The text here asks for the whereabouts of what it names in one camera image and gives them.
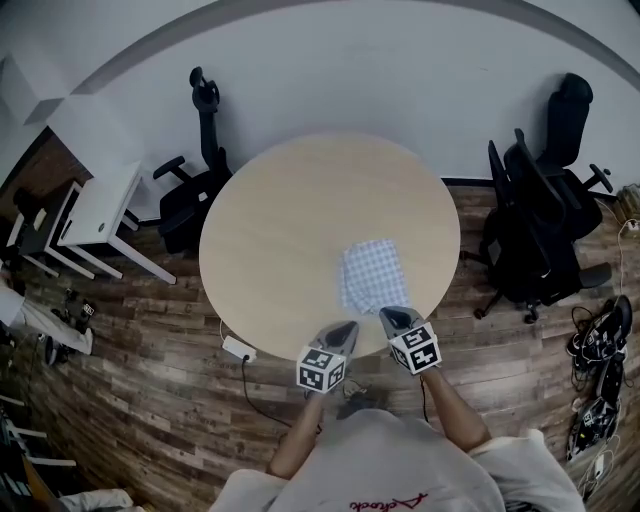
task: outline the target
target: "chair backrest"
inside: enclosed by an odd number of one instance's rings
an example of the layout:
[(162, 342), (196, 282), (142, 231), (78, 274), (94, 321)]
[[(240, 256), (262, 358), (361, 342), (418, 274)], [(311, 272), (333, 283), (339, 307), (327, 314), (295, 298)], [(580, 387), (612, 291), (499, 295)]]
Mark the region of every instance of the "chair backrest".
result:
[(200, 151), (209, 170), (218, 167), (218, 137), (216, 133), (215, 114), (220, 103), (220, 91), (213, 80), (207, 81), (202, 76), (202, 68), (197, 67), (189, 75), (189, 83), (193, 88), (191, 99), (200, 115)]
[(492, 140), (489, 141), (489, 165), (491, 166), (491, 177), (493, 178), (493, 186), (496, 189), (496, 199), (498, 208), (508, 209), (515, 200), (515, 194), (509, 177), (507, 176), (498, 150)]
[(505, 250), (511, 253), (507, 259), (514, 258), (513, 254), (526, 252), (526, 257), (518, 257), (517, 263), (512, 262), (513, 265), (522, 268), (527, 266), (525, 264), (527, 262), (528, 268), (525, 272), (529, 277), (541, 277), (550, 270), (546, 250), (529, 216), (522, 205), (516, 201), (516, 190), (500, 161), (493, 141), (489, 141), (489, 165), (496, 190), (498, 211), (506, 222), (506, 225), (500, 229), (500, 231), (504, 231), (504, 235), (498, 234), (499, 242)]
[(556, 233), (564, 227), (566, 205), (531, 156), (522, 130), (518, 128), (515, 133), (517, 142), (504, 155), (515, 201), (539, 228)]
[(593, 91), (582, 77), (567, 73), (547, 107), (547, 148), (540, 161), (567, 167), (576, 161)]

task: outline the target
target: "folded cloth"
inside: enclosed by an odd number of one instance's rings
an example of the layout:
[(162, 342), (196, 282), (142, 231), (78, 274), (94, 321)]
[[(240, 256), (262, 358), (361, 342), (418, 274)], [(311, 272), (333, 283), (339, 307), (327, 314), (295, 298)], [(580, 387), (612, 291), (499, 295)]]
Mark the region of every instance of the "folded cloth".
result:
[(409, 307), (407, 281), (393, 240), (352, 245), (340, 268), (342, 305), (363, 315), (377, 315), (385, 306)]

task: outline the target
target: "wooden tabletop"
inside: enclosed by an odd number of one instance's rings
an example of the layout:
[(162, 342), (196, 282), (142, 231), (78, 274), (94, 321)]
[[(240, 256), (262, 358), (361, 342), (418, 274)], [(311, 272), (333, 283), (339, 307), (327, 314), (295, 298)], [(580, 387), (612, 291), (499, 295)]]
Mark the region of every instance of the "wooden tabletop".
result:
[(377, 316), (345, 310), (345, 249), (394, 240), (413, 307), (429, 315), (458, 261), (451, 195), (418, 156), (363, 134), (301, 137), (259, 155), (227, 183), (200, 241), (207, 296), (224, 322), (260, 350), (297, 359), (327, 325), (360, 323), (355, 356), (386, 347)]

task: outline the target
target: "sneaker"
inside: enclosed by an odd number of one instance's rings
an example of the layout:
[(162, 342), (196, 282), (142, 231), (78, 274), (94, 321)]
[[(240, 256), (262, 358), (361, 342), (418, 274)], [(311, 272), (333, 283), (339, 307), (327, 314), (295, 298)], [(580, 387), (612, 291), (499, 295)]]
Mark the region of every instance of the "sneaker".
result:
[(87, 330), (84, 332), (84, 339), (87, 340), (87, 344), (89, 345), (87, 354), (91, 354), (93, 350), (93, 331), (91, 328), (87, 327)]

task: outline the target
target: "wooden floor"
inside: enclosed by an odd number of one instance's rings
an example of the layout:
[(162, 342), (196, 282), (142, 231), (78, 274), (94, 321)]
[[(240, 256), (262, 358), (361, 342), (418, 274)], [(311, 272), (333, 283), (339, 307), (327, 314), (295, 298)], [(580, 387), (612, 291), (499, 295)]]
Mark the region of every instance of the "wooden floor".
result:
[[(477, 250), (484, 218), (494, 205), (492, 189), (451, 188), (462, 227), (464, 249)], [(540, 310), (540, 321), (523, 323), (524, 313), (500, 303), (486, 319), (474, 308), (493, 294), (484, 269), (459, 264), (441, 304), (430, 317), (440, 338), (447, 378), (479, 410), (494, 435), (541, 429), (549, 449), (562, 461), (578, 396), (570, 382), (565, 344), (574, 332), (571, 310), (598, 311), (619, 290), (618, 226), (605, 222), (578, 246), (583, 265), (610, 261), (611, 284)], [(125, 239), (178, 276), (175, 286), (148, 275), (122, 258), (110, 260), (122, 281), (94, 282), (69, 270), (57, 280), (24, 267), (28, 295), (59, 307), (72, 287), (95, 302), (96, 332), (90, 357), (45, 368), (37, 360), (31, 382), (34, 420), (49, 432), (57, 449), (78, 461), (96, 487), (129, 486), (158, 510), (206, 510), (227, 476), (239, 468), (261, 469), (283, 428), (255, 414), (243, 396), (240, 365), (221, 349), (219, 319), (207, 301), (197, 259), (168, 256), (151, 228)], [(623, 241), (625, 292), (637, 310), (640, 302), (640, 242)], [(640, 322), (640, 315), (634, 325)], [(33, 345), (24, 343), (16, 364), (26, 391)], [(591, 510), (632, 510), (640, 497), (640, 353), (637, 336), (629, 340), (626, 370), (635, 381), (623, 388), (621, 446), (611, 478), (589, 504)], [(260, 353), (247, 366), (251, 397), (283, 419), (303, 403), (294, 385), (293, 363)], [(386, 353), (352, 364), (361, 384), (389, 392), (389, 408), (401, 416), (420, 416), (420, 387)], [(327, 421), (341, 396), (332, 397)], [(567, 468), (579, 479), (585, 462)]]

